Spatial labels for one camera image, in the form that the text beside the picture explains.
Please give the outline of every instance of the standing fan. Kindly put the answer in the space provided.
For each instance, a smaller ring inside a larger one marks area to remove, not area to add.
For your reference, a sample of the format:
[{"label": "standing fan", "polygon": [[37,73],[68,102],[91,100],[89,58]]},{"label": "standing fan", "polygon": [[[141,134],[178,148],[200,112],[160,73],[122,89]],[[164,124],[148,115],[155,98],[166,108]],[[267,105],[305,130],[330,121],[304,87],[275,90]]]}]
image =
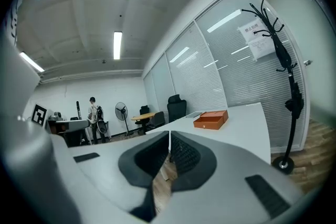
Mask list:
[{"label": "standing fan", "polygon": [[116,111],[117,118],[121,121],[125,121],[126,128],[127,128],[126,136],[129,134],[132,134],[133,132],[130,132],[127,126],[126,118],[127,118],[128,112],[127,112],[126,105],[124,103],[119,102],[115,107],[116,107],[115,111]]}]

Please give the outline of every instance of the ceiling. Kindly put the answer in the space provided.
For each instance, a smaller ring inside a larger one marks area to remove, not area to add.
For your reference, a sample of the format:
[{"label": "ceiling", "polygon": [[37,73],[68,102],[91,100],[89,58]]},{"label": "ceiling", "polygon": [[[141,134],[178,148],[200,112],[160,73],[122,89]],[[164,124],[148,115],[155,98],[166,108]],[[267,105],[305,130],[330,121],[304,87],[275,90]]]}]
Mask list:
[{"label": "ceiling", "polygon": [[[42,81],[88,72],[141,74],[147,47],[166,30],[165,17],[187,2],[24,0],[17,47],[45,69]],[[113,60],[114,31],[123,32],[120,60]]]}]

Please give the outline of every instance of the paper sign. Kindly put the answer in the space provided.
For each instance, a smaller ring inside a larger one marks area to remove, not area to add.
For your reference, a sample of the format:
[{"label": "paper sign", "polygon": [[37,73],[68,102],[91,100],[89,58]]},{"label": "paper sign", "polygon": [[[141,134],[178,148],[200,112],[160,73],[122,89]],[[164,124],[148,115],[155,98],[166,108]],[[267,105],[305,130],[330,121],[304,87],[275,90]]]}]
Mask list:
[{"label": "paper sign", "polygon": [[247,45],[256,60],[275,52],[273,39],[270,37],[259,37],[248,42]]},{"label": "paper sign", "polygon": [[259,18],[256,18],[252,22],[239,27],[238,30],[241,32],[246,42],[260,38],[263,36],[263,34],[268,34],[264,31],[254,34],[255,31],[266,30],[266,27],[263,25]]}]

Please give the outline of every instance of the black coat rack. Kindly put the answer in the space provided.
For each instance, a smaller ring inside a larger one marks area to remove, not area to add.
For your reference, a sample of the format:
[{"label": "black coat rack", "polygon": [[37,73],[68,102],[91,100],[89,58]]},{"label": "black coat rack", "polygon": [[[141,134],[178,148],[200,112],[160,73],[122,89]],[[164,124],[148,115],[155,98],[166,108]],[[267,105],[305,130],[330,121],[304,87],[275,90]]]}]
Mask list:
[{"label": "black coat rack", "polygon": [[284,25],[281,25],[280,29],[276,31],[274,26],[279,18],[276,18],[274,23],[271,24],[271,22],[269,21],[266,9],[263,8],[263,4],[264,4],[264,0],[262,0],[261,2],[260,11],[251,3],[250,3],[250,6],[254,9],[254,12],[252,10],[246,10],[246,9],[242,9],[241,11],[253,13],[255,14],[256,17],[258,16],[262,20],[262,22],[265,24],[268,30],[254,31],[253,34],[256,34],[258,32],[263,32],[263,31],[268,33],[268,35],[263,34],[262,36],[270,37],[271,39],[273,39],[276,55],[283,68],[283,70],[277,69],[276,71],[285,72],[287,70],[288,72],[291,99],[285,102],[285,107],[292,113],[289,141],[288,141],[286,153],[284,154],[284,156],[277,157],[272,162],[272,166],[274,166],[276,169],[282,171],[285,174],[290,174],[294,169],[294,162],[289,157],[289,153],[290,153],[290,150],[293,144],[295,128],[296,128],[296,120],[300,117],[300,113],[304,106],[304,101],[302,99],[302,94],[300,93],[298,83],[295,82],[294,75],[293,75],[293,68],[297,65],[297,63],[292,65],[292,59],[290,58],[286,48],[282,45],[282,42],[280,41],[277,35],[277,33],[283,29]]}]

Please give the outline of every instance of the orange box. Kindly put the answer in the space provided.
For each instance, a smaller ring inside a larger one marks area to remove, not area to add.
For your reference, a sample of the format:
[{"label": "orange box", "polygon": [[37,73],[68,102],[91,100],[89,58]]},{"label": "orange box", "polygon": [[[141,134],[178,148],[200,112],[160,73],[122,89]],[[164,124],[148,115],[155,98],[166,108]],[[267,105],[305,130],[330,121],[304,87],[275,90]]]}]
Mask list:
[{"label": "orange box", "polygon": [[197,120],[194,121],[194,127],[219,130],[228,118],[229,115],[227,110],[204,112]]}]

